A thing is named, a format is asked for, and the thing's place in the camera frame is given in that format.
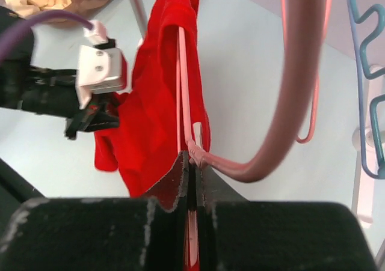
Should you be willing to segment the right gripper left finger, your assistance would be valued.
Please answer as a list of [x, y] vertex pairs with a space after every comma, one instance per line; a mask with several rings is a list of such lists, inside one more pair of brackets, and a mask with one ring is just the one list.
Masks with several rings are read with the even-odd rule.
[[138, 198], [33, 198], [1, 239], [2, 270], [183, 270], [189, 161]]

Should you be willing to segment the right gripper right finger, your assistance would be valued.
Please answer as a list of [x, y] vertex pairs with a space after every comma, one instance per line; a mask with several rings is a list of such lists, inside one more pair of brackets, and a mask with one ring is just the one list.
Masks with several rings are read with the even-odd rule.
[[376, 270], [362, 229], [335, 202], [248, 201], [195, 171], [201, 270]]

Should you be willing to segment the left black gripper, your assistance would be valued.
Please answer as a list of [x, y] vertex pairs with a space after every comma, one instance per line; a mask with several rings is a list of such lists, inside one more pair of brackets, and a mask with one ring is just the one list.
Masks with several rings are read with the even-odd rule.
[[79, 107], [74, 69], [52, 70], [6, 63], [1, 67], [1, 107], [66, 119], [65, 137], [120, 125], [117, 99], [112, 94], [92, 95]]

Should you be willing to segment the red t shirt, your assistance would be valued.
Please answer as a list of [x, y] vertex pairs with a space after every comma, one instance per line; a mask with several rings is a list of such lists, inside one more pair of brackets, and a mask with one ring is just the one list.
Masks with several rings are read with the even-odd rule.
[[186, 149], [176, 121], [177, 32], [185, 30], [190, 114], [203, 128], [203, 148], [211, 134], [197, 53], [199, 0], [156, 0], [132, 72], [132, 91], [117, 96], [120, 125], [94, 133], [94, 165], [118, 171], [130, 196], [138, 197], [166, 174]]

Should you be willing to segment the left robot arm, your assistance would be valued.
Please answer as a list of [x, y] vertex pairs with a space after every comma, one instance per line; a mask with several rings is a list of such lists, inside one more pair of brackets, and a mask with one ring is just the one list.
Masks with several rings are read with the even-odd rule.
[[[32, 27], [51, 19], [70, 19], [84, 27], [88, 45], [79, 49], [76, 69], [31, 65]], [[98, 20], [64, 10], [27, 19], [1, 7], [1, 107], [66, 119], [65, 137], [120, 125], [115, 93], [126, 87], [127, 65], [116, 41]]]

